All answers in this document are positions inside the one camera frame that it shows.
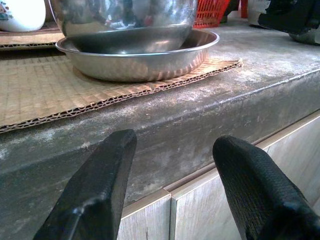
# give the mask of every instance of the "metal bowl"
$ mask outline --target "metal bowl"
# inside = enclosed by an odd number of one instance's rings
[[[49,0],[63,34],[82,52],[156,53],[181,47],[198,0]]]
[[[83,74],[113,82],[151,82],[189,73],[219,41],[216,33],[193,29],[179,50],[142,54],[99,54],[79,51],[69,38],[56,43]]]

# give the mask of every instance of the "black textured object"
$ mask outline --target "black textured object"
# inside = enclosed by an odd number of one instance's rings
[[[72,176],[34,240],[116,240],[132,159],[133,130],[106,138]]]
[[[320,218],[266,152],[232,136],[212,152],[243,240],[320,240]]]
[[[300,35],[320,24],[320,0],[271,0],[266,14],[261,14],[259,25]]]

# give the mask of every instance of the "black grip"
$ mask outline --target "black grip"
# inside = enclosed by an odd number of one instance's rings
[[[67,183],[34,240],[116,240],[135,154],[133,130],[112,133]]]
[[[243,240],[320,239],[319,217],[266,152],[232,136],[212,152]]]

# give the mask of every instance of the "metal dish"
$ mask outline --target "metal dish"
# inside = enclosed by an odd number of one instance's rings
[[[79,51],[63,38],[56,43],[83,74],[113,82],[151,82],[185,75],[208,57],[219,41],[216,33],[193,29],[179,50],[142,54],[99,54]]]

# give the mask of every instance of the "bowl rim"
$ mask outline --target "bowl rim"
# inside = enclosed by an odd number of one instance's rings
[[[204,30],[204,29],[196,29],[193,28],[192,31],[197,31],[197,32],[203,32],[211,36],[215,36],[215,40],[209,43],[206,43],[204,45],[200,46],[195,46],[195,47],[190,47],[190,48],[184,48],[184,49],[178,49],[178,50],[172,50],[172,51],[163,51],[163,52],[152,52],[152,53],[131,53],[131,54],[104,54],[104,53],[94,53],[94,52],[83,52],[83,51],[76,51],[72,49],[67,49],[62,46],[62,44],[65,41],[68,41],[69,39],[67,37],[64,37],[57,41],[55,43],[55,47],[66,54],[77,54],[77,55],[82,55],[82,56],[91,56],[91,57],[117,57],[117,58],[132,58],[132,57],[148,57],[148,56],[161,56],[161,55],[171,55],[171,54],[177,54],[177,53],[187,53],[187,52],[193,52],[193,51],[198,51],[202,49],[207,49],[216,43],[219,42],[220,36],[216,34],[213,31],[210,30]]]

